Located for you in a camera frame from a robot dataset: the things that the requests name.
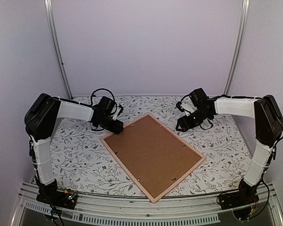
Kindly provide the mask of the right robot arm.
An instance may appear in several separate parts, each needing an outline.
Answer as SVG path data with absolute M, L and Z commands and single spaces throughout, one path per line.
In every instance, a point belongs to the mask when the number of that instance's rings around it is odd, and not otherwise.
M 264 97 L 227 96 L 208 97 L 202 88 L 187 95 L 196 110 L 180 100 L 176 108 L 185 115 L 177 120 L 176 130 L 186 132 L 211 121 L 216 115 L 234 115 L 253 118 L 256 147 L 251 164 L 241 179 L 238 191 L 222 193 L 217 202 L 222 209 L 247 205 L 258 201 L 257 187 L 264 181 L 271 160 L 275 159 L 276 145 L 283 139 L 283 116 L 272 95 Z

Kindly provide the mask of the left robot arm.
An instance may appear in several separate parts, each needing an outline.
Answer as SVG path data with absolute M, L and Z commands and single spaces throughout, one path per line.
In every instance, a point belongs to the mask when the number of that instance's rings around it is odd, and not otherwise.
M 90 122 L 93 131 L 98 127 L 114 134 L 120 134 L 124 124 L 117 119 L 123 111 L 123 107 L 115 102 L 115 99 L 102 97 L 98 104 L 84 104 L 59 97 L 52 97 L 42 93 L 36 99 L 25 115 L 25 131 L 29 136 L 29 154 L 36 171 L 36 183 L 39 187 L 38 199 L 50 204 L 74 203 L 76 194 L 67 189 L 59 192 L 57 181 L 54 178 L 51 157 L 50 142 L 56 121 L 58 119 L 74 119 Z

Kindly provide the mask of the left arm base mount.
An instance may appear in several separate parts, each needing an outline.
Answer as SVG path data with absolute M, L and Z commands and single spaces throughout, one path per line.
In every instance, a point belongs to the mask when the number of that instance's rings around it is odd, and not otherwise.
M 36 200 L 56 207 L 74 210 L 77 198 L 77 192 L 71 189 L 64 191 L 40 190 Z

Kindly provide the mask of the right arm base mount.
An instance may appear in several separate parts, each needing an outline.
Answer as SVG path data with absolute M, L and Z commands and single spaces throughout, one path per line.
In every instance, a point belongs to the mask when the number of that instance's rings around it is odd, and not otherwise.
M 222 210 L 232 209 L 236 207 L 241 207 L 244 205 L 249 205 L 252 203 L 256 203 L 259 201 L 259 197 L 257 193 L 251 194 L 250 196 L 240 195 L 239 192 L 233 193 L 220 193 L 216 202 L 221 206 Z

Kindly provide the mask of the left aluminium corner post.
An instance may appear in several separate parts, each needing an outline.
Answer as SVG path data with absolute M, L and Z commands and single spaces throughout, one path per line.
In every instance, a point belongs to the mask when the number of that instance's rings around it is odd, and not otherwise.
M 65 70 L 65 64 L 64 64 L 62 54 L 61 54 L 61 49 L 59 46 L 58 34 L 57 34 L 57 29 L 56 29 L 55 19 L 54 19 L 54 12 L 53 12 L 53 7 L 52 7 L 52 1 L 44 0 L 44 6 L 45 6 L 46 18 L 48 21 L 49 31 L 51 35 L 51 40 L 52 40 L 55 56 L 56 56 L 57 63 L 58 63 L 58 69 L 59 69 L 60 76 L 62 79 L 62 84 L 64 86 L 67 98 L 73 99 L 73 94 L 70 88 L 70 83 L 68 81 L 68 77 L 67 77 L 66 70 Z

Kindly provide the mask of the aluminium corner post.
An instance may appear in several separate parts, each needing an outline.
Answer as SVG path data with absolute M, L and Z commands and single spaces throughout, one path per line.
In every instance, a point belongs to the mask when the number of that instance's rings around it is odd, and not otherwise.
M 48 21 L 49 31 L 51 35 L 51 40 L 52 40 L 55 56 L 56 56 L 57 63 L 58 63 L 58 69 L 59 69 L 60 76 L 62 79 L 62 84 L 64 86 L 67 98 L 73 99 L 73 94 L 70 88 L 70 83 L 68 81 L 68 77 L 67 77 L 66 70 L 65 70 L 65 64 L 64 64 L 62 54 L 61 54 L 61 49 L 59 46 L 58 34 L 57 34 L 57 29 L 56 29 L 55 19 L 54 19 L 54 12 L 53 12 L 53 7 L 52 7 L 52 1 L 44 0 L 44 6 L 45 6 L 46 18 Z
M 228 73 L 227 80 L 225 83 L 225 88 L 224 88 L 225 95 L 229 95 L 232 84 L 233 84 L 233 80 L 234 80 L 234 76 L 235 76 L 235 72 L 236 72 L 236 68 L 238 65 L 239 56 L 240 56 L 240 52 L 242 48 L 243 38 L 244 38 L 246 26 L 247 26 L 249 7 L 250 7 L 250 0 L 243 0 L 242 7 L 241 7 L 239 26 L 238 26 L 238 32 L 237 32 L 236 42 L 235 42 L 234 51 L 233 51 L 233 57 L 232 57 L 229 73 Z

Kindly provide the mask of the right aluminium corner post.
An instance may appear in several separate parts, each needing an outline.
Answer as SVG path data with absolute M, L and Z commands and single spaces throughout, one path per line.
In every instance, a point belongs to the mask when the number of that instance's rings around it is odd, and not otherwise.
M 249 7 L 250 7 L 250 0 L 243 0 L 242 7 L 241 7 L 239 26 L 238 26 L 238 32 L 237 32 L 236 42 L 235 42 L 234 51 L 233 51 L 233 57 L 232 57 L 229 73 L 228 73 L 227 80 L 225 83 L 225 88 L 224 88 L 225 95 L 229 95 L 232 84 L 233 84 L 233 80 L 234 80 L 234 76 L 235 76 L 235 72 L 236 72 L 236 68 L 238 65 L 239 56 L 240 56 L 240 52 L 242 48 L 243 38 L 244 38 L 246 26 L 247 26 Z

